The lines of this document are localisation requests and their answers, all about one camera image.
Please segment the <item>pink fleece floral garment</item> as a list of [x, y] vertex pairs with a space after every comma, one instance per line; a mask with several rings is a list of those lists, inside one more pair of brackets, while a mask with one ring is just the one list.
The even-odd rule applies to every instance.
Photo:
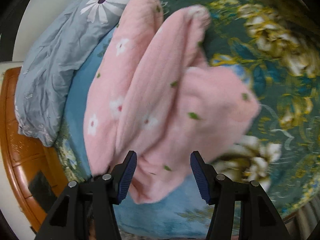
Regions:
[[155, 203], [191, 172], [190, 154], [225, 153], [260, 112], [234, 71], [211, 67], [202, 50], [210, 24], [201, 5], [164, 18], [159, 0], [130, 0], [88, 91], [83, 124], [91, 173], [135, 151], [137, 204]]

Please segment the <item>grey daisy print quilt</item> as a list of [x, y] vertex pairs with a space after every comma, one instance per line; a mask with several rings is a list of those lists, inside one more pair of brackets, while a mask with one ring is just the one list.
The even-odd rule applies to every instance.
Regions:
[[130, 0], [72, 0], [31, 46], [15, 91], [21, 135], [53, 145], [74, 72], [118, 23]]

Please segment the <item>orange wooden bed frame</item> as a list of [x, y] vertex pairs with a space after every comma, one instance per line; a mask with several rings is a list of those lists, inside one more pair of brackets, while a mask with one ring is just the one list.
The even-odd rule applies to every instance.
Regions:
[[46, 218], [28, 189], [28, 184], [38, 172], [42, 172], [52, 191], [59, 196], [67, 184], [56, 150], [44, 147], [38, 139], [17, 133], [18, 123], [14, 113], [14, 94], [20, 68], [6, 70], [1, 87], [1, 155], [13, 194], [30, 222], [38, 231]]

